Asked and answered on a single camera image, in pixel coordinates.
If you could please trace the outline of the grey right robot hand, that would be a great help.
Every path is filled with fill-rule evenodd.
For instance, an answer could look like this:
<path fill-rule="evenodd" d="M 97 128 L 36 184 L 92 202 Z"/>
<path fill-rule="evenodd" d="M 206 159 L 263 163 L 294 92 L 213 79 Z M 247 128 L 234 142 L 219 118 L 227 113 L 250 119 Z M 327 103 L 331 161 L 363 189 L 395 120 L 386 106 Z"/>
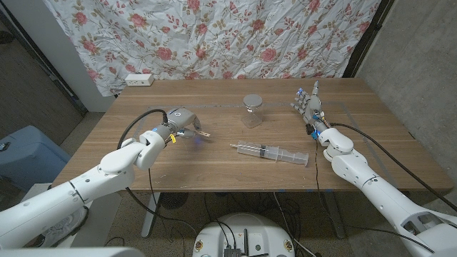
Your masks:
<path fill-rule="evenodd" d="M 296 93 L 295 102 L 291 104 L 291 106 L 302 115 L 306 124 L 306 133 L 314 140 L 317 140 L 323 131 L 330 128 L 330 125 L 324 118 L 318 90 L 318 81 L 314 83 L 311 94 L 308 94 L 300 88 Z"/>

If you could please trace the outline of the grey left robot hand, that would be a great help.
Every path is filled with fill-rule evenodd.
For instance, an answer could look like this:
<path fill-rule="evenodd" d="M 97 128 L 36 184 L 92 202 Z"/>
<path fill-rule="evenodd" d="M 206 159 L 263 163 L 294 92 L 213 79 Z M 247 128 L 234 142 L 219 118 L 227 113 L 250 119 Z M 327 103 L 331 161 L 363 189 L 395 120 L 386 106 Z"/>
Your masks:
<path fill-rule="evenodd" d="M 184 138 L 194 137 L 201 131 L 201 123 L 196 114 L 185 108 L 167 112 L 168 127 L 177 136 Z"/>

